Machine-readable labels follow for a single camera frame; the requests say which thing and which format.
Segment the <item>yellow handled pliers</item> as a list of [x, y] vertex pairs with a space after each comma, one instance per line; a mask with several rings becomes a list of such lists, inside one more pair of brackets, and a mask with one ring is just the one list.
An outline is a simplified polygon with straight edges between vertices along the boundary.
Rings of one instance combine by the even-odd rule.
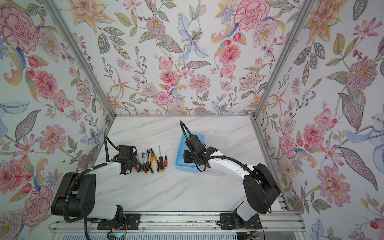
[[160, 164], [153, 149], [150, 149], [150, 167], [151, 173], [154, 173], [154, 171], [160, 171]]

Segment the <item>red handled small screwdriver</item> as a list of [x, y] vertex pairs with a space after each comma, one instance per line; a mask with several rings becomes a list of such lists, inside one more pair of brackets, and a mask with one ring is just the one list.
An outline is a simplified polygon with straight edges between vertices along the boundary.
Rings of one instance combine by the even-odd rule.
[[165, 158], [164, 158], [164, 167], [168, 166], [168, 158], [167, 158], [167, 151], [165, 151]]

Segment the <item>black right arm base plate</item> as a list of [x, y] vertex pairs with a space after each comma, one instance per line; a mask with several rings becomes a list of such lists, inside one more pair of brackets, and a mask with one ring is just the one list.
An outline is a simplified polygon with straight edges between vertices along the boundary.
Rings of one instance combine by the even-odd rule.
[[245, 221], [237, 216], [235, 213], [233, 214], [220, 214], [220, 219], [216, 224], [222, 230], [261, 230], [262, 225], [260, 223], [259, 214], [255, 214], [249, 220]]

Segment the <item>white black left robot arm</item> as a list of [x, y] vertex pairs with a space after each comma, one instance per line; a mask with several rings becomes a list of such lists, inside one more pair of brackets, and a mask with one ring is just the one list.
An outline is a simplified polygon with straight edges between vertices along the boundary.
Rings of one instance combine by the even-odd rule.
[[108, 162], [80, 173], [66, 173], [51, 205], [52, 215], [62, 216], [67, 223], [98, 220], [111, 228], [123, 226], [127, 217], [122, 206], [96, 200], [98, 185], [129, 174], [139, 164], [136, 147], [120, 145], [118, 151]]

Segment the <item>blue plastic tool box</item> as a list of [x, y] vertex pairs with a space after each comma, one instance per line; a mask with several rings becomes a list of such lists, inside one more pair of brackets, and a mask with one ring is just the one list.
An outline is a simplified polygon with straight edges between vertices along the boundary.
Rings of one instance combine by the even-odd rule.
[[186, 138], [184, 134], [182, 134], [182, 138], [180, 141], [180, 145], [178, 148], [178, 153], [176, 156], [175, 160], [175, 166], [178, 171], [183, 171], [183, 172], [189, 172], [189, 173], [198, 173], [198, 169], [194, 165], [194, 163], [185, 163], [184, 162], [184, 151], [188, 151], [189, 148], [187, 147], [186, 143]]

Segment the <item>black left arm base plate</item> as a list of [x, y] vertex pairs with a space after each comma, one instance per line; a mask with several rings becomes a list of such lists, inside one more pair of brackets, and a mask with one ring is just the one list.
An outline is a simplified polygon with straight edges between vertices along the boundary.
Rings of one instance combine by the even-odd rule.
[[113, 220], [101, 220], [98, 223], [97, 230], [112, 230], [122, 227], [123, 230], [138, 230], [141, 214], [119, 215]]

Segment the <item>clear plastic box lid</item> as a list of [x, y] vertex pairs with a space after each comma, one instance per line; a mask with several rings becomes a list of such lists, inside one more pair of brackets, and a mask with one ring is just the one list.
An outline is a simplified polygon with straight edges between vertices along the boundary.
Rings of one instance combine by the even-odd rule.
[[236, 133], [223, 133], [218, 131], [208, 131], [204, 134], [202, 142], [208, 147], [214, 147], [222, 152], [228, 152], [236, 146], [241, 146], [252, 139], [250, 136], [241, 137]]

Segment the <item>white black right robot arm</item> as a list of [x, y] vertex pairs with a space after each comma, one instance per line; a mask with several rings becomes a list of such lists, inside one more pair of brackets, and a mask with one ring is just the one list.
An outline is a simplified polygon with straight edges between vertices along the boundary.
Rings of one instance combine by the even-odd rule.
[[207, 147], [196, 135], [187, 136], [185, 143], [188, 147], [184, 151], [185, 163], [195, 164], [199, 172], [217, 170], [239, 182], [244, 194], [242, 202], [231, 215], [222, 217], [228, 229], [246, 229], [249, 224], [256, 226], [252, 218], [272, 212], [272, 204], [281, 189], [267, 166], [261, 163], [248, 166], [216, 148]]

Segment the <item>orange black handled screwdriver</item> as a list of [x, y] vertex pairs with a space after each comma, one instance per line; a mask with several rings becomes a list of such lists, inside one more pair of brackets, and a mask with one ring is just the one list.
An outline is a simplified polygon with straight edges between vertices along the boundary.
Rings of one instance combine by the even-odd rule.
[[160, 167], [160, 171], [164, 171], [165, 167], [164, 167], [164, 158], [162, 156], [162, 151], [161, 151], [161, 147], [159, 146], [159, 167]]

